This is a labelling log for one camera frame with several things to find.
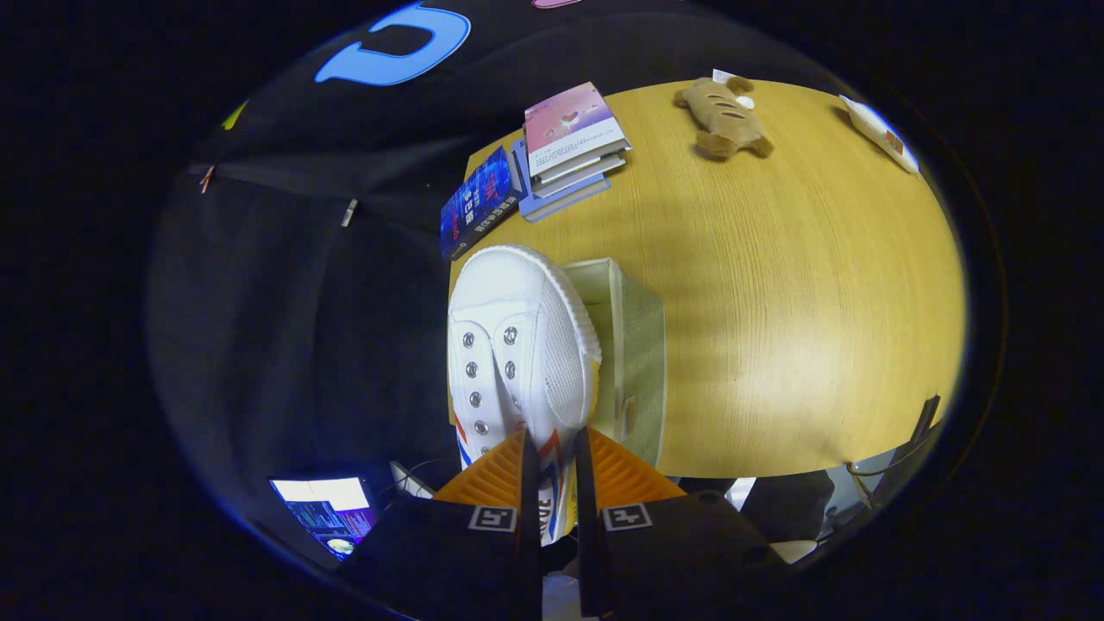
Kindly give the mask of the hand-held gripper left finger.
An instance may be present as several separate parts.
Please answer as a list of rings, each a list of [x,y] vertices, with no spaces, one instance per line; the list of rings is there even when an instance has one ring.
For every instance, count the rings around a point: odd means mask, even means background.
[[[336,570],[368,606],[421,620],[539,620],[539,460],[522,430],[434,498],[395,499]]]

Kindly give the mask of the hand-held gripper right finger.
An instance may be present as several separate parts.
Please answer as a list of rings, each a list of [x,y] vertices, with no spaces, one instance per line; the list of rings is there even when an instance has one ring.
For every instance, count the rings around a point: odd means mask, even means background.
[[[595,429],[574,454],[584,615],[768,615],[789,566],[721,492],[689,494]]]

